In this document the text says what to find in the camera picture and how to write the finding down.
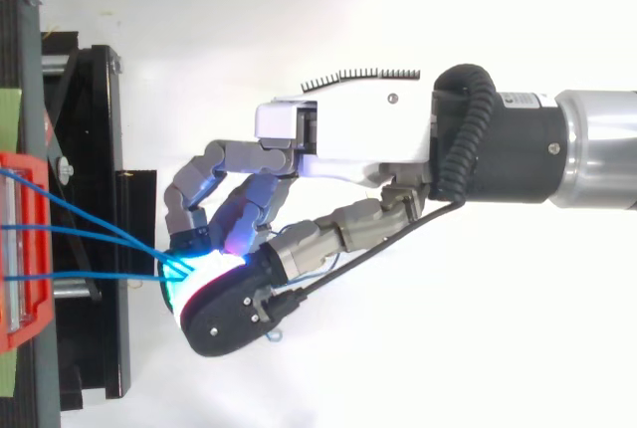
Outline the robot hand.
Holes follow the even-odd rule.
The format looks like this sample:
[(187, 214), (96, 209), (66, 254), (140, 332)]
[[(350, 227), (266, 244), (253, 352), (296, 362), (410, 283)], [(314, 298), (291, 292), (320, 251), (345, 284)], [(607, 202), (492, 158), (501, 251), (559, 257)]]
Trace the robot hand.
[[(163, 292), (197, 354), (225, 355), (275, 329), (329, 259), (374, 249), (420, 218), (431, 183), (426, 100), (412, 71), (314, 80), (259, 105), (253, 140), (211, 141), (175, 174), (164, 193), (169, 254), (195, 270)], [(273, 231), (301, 178), (380, 194)]]

